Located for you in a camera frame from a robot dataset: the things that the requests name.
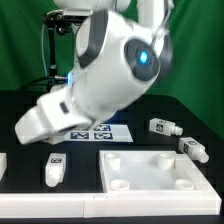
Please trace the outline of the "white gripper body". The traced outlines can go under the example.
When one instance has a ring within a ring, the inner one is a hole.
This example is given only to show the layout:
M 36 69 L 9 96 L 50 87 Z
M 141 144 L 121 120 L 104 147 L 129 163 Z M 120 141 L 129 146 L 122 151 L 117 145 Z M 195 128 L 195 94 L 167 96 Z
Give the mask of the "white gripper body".
M 73 106 L 70 89 L 60 89 L 42 95 L 16 123 L 15 132 L 21 144 L 47 140 L 57 144 L 66 132 L 86 129 L 91 120 Z

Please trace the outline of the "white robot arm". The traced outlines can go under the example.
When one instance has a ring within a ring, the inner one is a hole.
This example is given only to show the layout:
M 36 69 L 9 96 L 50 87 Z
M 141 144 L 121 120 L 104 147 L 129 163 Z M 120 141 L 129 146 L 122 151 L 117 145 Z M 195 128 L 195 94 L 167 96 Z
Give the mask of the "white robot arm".
M 167 20 L 173 0 L 137 0 L 138 20 L 124 18 L 131 0 L 53 0 L 85 17 L 75 27 L 74 81 L 54 87 L 15 125 L 22 144 L 57 144 L 66 132 L 91 130 L 141 97 L 164 75 L 172 48 Z

